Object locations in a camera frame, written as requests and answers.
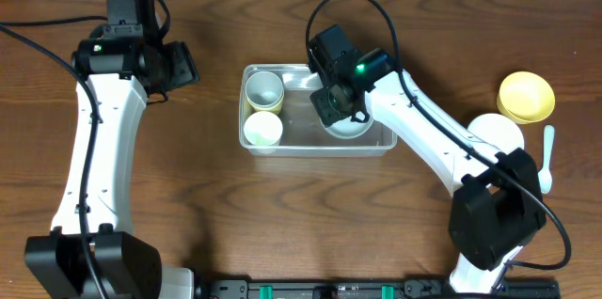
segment spoon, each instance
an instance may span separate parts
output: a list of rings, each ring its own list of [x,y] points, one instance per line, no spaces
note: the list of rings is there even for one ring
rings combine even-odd
[[[542,193],[546,194],[552,188],[552,174],[549,172],[549,159],[552,156],[552,144],[554,143],[554,127],[546,125],[544,128],[544,162],[542,169],[537,174],[539,177],[539,186]]]

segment spoon handle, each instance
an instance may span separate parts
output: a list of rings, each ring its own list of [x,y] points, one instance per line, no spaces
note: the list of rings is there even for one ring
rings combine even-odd
[[[552,144],[554,143],[554,127],[546,125],[544,129],[544,162],[542,169],[549,169],[549,160],[552,156]]]

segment wooden table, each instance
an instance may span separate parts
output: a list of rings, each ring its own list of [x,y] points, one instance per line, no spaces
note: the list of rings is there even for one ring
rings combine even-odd
[[[185,40],[200,83],[149,107],[136,139],[135,235],[168,264],[267,278],[445,275],[457,251],[447,233],[451,198],[404,143],[383,158],[256,158],[238,143],[245,66],[304,63],[306,20],[321,0],[166,0],[168,40]],[[496,112],[501,79],[543,75],[556,93],[544,122],[521,126],[541,162],[543,127],[556,127],[547,204],[566,225],[566,298],[602,291],[602,0],[378,0],[397,26],[419,86],[464,124]],[[0,20],[105,14],[105,0],[0,0]],[[338,0],[314,32],[340,23],[365,50],[390,50],[367,3]],[[70,58],[95,23],[19,28]],[[0,296],[46,297],[24,265],[28,236],[48,232],[70,168],[75,83],[54,62],[0,36]],[[551,223],[521,260],[551,263],[562,242]]]

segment wood grain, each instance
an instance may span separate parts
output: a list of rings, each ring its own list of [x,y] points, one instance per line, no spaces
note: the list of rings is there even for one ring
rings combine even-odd
[[[145,111],[136,139],[135,234],[169,264],[205,275],[397,278],[448,274],[451,199],[400,142],[383,158],[255,158],[238,143],[246,65],[303,63],[306,19],[321,0],[166,0],[168,39],[185,40],[201,82]],[[543,75],[556,93],[545,123],[522,126],[539,163],[556,127],[547,203],[573,242],[556,277],[566,298],[602,291],[602,0],[378,0],[397,26],[404,63],[427,95],[467,124],[495,112],[512,71]],[[105,0],[0,0],[0,20],[105,14]],[[314,31],[340,23],[364,49],[390,50],[366,3],[337,0]],[[20,28],[69,58],[95,24]],[[75,83],[56,64],[0,36],[0,297],[47,295],[24,265],[28,236],[48,231],[69,171]],[[521,254],[550,263],[562,242],[547,225]]]

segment yellow bowl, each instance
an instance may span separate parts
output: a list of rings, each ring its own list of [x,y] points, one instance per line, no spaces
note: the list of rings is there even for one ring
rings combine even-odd
[[[515,72],[499,87],[498,109],[517,124],[544,120],[555,103],[552,87],[535,73]]]

